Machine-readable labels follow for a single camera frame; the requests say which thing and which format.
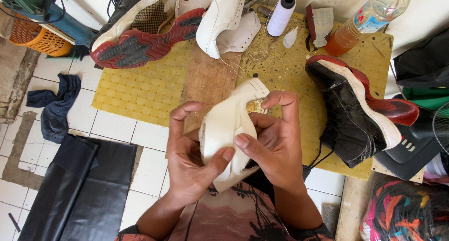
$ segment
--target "plastic bag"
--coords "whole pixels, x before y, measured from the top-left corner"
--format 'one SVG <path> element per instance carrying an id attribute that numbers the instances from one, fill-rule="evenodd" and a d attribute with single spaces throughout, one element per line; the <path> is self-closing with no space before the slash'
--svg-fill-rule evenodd
<path id="1" fill-rule="evenodd" d="M 364 241 L 449 240 L 449 187 L 382 176 L 374 182 L 360 234 Z"/>

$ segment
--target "finger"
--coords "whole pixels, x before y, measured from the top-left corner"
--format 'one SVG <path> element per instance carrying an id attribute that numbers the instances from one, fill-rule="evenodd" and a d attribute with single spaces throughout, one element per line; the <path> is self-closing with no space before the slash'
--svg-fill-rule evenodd
<path id="1" fill-rule="evenodd" d="M 248 157 L 256 161 L 261 168 L 268 165 L 268 157 L 272 154 L 272 152 L 265 149 L 254 137 L 245 133 L 240 133 L 235 137 L 235 144 Z"/>
<path id="2" fill-rule="evenodd" d="M 193 140 L 193 141 L 195 141 L 195 142 L 199 142 L 199 139 L 198 139 L 198 131 L 199 131 L 199 128 L 197 128 L 197 129 L 194 129 L 194 130 L 192 130 L 192 131 L 189 131 L 189 132 L 187 132 L 186 134 L 184 134 L 187 138 L 189 138 L 189 139 L 191 139 L 191 140 Z"/>
<path id="3" fill-rule="evenodd" d="M 265 114 L 257 113 L 257 112 L 251 112 L 249 114 L 251 121 L 253 122 L 255 127 L 259 128 L 268 128 L 277 121 L 279 121 L 279 118 L 268 116 Z"/>
<path id="4" fill-rule="evenodd" d="M 192 112 L 203 107 L 203 102 L 188 101 L 170 112 L 170 129 L 168 140 L 178 139 L 184 134 L 184 119 Z"/>
<path id="5" fill-rule="evenodd" d="M 218 175 L 221 175 L 221 173 L 224 172 L 234 156 L 234 153 L 235 149 L 233 147 L 224 147 L 214 154 L 210 162 L 204 167 L 208 182 L 211 183 L 218 177 Z"/>
<path id="6" fill-rule="evenodd" d="M 276 104 L 281 105 L 282 119 L 288 123 L 299 123 L 299 103 L 298 95 L 289 91 L 272 91 L 262 102 L 262 108 L 271 108 Z"/>

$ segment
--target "black bag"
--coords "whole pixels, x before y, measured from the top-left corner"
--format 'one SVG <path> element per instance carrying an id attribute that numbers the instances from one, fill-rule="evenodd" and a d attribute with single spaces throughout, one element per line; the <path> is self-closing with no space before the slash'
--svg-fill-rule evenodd
<path id="1" fill-rule="evenodd" d="M 393 60 L 398 85 L 421 89 L 449 87 L 449 28 Z"/>

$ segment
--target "bottle cap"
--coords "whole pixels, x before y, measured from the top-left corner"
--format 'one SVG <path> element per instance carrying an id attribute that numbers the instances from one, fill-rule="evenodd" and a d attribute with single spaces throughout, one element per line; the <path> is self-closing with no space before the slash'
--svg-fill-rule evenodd
<path id="1" fill-rule="evenodd" d="M 283 8 L 293 8 L 295 6 L 295 0 L 281 0 L 281 6 Z"/>

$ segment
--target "black sneaker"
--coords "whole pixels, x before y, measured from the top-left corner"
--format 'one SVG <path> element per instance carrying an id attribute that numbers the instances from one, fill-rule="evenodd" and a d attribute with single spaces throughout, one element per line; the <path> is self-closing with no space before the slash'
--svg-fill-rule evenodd
<path id="1" fill-rule="evenodd" d="M 179 16 L 167 33 L 159 34 L 175 15 L 176 1 L 111 0 L 115 11 L 91 43 L 92 59 L 107 68 L 135 68 L 161 59 L 175 43 L 194 38 L 204 8 Z"/>
<path id="2" fill-rule="evenodd" d="M 399 130 L 368 106 L 362 82 L 342 61 L 332 56 L 313 56 L 305 69 L 326 104 L 328 121 L 320 141 L 348 167 L 399 144 Z"/>

